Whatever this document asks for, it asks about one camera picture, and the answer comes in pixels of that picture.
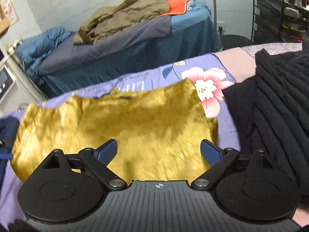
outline gray bedsheet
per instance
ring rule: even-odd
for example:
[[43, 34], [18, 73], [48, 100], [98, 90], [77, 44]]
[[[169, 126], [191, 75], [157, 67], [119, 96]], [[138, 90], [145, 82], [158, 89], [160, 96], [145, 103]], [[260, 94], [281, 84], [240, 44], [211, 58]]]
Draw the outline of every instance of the gray bedsheet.
[[78, 69], [143, 40], [171, 35], [171, 16], [169, 15], [153, 18], [95, 45], [73, 45], [74, 35], [72, 35], [41, 63], [39, 75], [52, 74], [63, 70], [64, 67]]
[[255, 58], [255, 54], [265, 49], [270, 55], [277, 55], [289, 51], [301, 51], [302, 43], [265, 43], [242, 47], [250, 56]]

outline white appliance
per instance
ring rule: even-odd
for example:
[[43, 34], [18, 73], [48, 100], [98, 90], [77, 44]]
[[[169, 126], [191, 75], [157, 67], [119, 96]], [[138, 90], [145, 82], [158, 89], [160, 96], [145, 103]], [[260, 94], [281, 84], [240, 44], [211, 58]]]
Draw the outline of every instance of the white appliance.
[[0, 117], [11, 111], [23, 110], [30, 103], [46, 100], [21, 67], [3, 53], [5, 56], [0, 61]]

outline orange cloth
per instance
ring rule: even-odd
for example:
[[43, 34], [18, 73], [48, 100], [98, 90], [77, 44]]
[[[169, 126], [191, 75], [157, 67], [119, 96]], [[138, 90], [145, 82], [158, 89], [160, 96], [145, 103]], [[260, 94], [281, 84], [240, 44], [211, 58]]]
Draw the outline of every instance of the orange cloth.
[[170, 10], [167, 13], [160, 15], [160, 17], [165, 15], [182, 15], [187, 11], [187, 2], [189, 0], [167, 0], [170, 4]]

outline brown jacket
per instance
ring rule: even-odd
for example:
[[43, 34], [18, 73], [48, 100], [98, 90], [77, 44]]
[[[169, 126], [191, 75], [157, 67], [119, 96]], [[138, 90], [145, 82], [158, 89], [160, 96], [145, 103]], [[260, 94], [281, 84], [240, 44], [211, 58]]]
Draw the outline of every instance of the brown jacket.
[[167, 0], [125, 0], [118, 7], [97, 9], [84, 21], [74, 44], [96, 44], [170, 10]]

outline blue gripper pad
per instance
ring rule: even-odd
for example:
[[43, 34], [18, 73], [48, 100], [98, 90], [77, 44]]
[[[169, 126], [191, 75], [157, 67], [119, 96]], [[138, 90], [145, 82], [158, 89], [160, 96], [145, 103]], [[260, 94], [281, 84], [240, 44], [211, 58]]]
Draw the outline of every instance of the blue gripper pad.
[[200, 153], [211, 166], [216, 164], [224, 156], [223, 149], [206, 139], [200, 144]]
[[99, 148], [94, 150], [93, 156], [100, 161], [104, 166], [107, 166], [113, 158], [115, 158], [118, 152], [118, 144], [114, 139], [101, 145]]

